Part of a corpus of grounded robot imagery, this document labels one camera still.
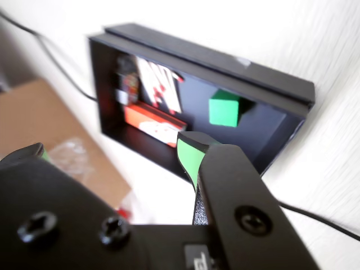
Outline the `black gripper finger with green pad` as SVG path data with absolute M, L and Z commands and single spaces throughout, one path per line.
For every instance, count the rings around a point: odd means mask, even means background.
M 54 214 L 64 225 L 99 225 L 119 216 L 88 188 L 24 147 L 1 160 L 1 221 L 19 225 L 40 212 Z
M 179 132 L 178 160 L 195 186 L 229 269 L 317 269 L 257 170 L 235 145 Z

